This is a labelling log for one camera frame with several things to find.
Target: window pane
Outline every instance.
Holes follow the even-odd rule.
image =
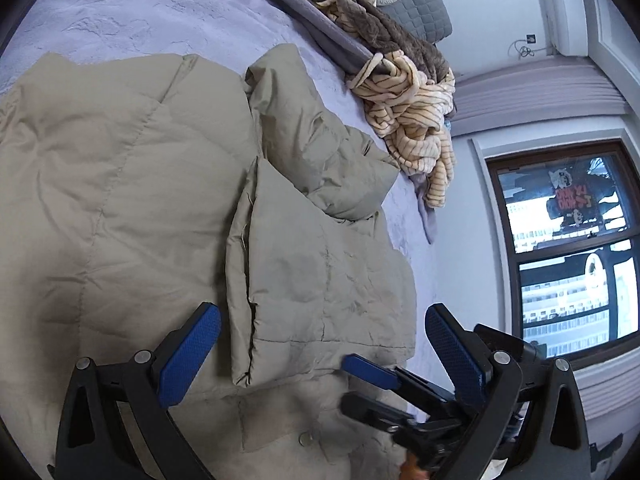
[[[515,251],[628,227],[620,164],[616,154],[584,155],[500,172]]]
[[[640,237],[520,266],[523,339],[547,357],[638,330]]]

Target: gray blanket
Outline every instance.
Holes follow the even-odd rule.
[[[299,20],[324,52],[347,74],[357,74],[373,53],[345,34],[307,0],[277,0],[287,14]]]

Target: white wall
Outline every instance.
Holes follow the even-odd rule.
[[[490,196],[471,136],[454,137],[458,164],[447,203],[436,212],[438,301],[472,330],[483,323],[504,330],[502,275]]]
[[[443,1],[453,33],[438,43],[438,48],[457,75],[469,76],[517,63],[518,53],[512,44],[524,40],[527,34],[536,35],[537,43],[529,45],[531,48],[548,46],[540,0]],[[545,55],[544,51],[537,52],[535,59]]]

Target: blue gripper pad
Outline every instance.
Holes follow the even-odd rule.
[[[204,359],[215,345],[221,327],[220,311],[209,303],[208,309],[183,338],[160,372],[158,400],[163,408],[175,406],[184,398]]]
[[[478,412],[481,411],[486,402],[486,376],[466,350],[455,330],[433,305],[427,309],[424,329],[455,386],[456,397]]]
[[[344,357],[342,370],[383,390],[395,390],[400,387],[400,380],[394,371],[367,361],[357,354]]]

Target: cable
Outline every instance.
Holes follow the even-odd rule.
[[[544,46],[542,48],[530,48],[527,45],[523,45],[520,48],[517,47],[518,43],[527,43],[527,40],[516,40],[511,43],[511,46],[516,48],[518,52],[518,58],[523,59],[524,57],[534,57],[536,52],[542,52],[543,50],[549,50],[552,47]]]

